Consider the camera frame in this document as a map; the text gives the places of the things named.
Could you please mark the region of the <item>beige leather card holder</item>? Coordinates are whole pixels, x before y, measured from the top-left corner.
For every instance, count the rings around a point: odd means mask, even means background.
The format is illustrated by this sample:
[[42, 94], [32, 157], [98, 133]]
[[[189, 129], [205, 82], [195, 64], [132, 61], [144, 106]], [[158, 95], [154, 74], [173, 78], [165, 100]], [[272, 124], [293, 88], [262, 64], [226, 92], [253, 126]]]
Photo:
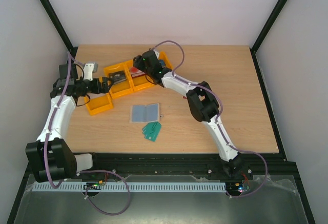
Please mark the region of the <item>beige leather card holder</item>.
[[130, 123], [150, 123], [160, 120], [160, 104], [132, 105]]

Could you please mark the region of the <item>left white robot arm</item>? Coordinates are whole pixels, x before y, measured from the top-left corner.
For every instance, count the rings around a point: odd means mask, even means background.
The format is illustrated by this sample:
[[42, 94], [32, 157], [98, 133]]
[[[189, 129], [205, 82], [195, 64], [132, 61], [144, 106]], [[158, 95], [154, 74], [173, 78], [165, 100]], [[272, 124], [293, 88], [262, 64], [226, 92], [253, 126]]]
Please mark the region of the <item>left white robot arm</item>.
[[77, 64], [59, 66], [59, 79], [50, 93], [51, 108], [45, 126], [36, 142], [26, 145], [26, 156], [37, 182], [54, 182], [73, 178], [93, 167], [90, 153], [74, 155], [65, 139], [73, 111], [80, 97], [90, 115], [113, 108], [109, 94], [112, 82], [107, 77], [95, 78], [97, 63], [86, 63], [77, 73]]

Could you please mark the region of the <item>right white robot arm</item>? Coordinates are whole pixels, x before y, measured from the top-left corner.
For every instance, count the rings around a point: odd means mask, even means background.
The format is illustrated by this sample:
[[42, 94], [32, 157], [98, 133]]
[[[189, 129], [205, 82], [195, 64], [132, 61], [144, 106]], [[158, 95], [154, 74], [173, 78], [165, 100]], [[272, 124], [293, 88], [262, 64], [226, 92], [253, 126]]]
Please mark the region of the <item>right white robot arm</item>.
[[209, 130], [219, 150], [225, 176], [236, 178], [241, 173], [242, 159], [222, 123], [222, 102], [209, 84], [192, 82], [179, 76], [174, 70], [163, 67], [155, 50], [134, 57], [133, 67], [150, 77], [154, 84], [174, 90], [187, 98], [191, 115]]

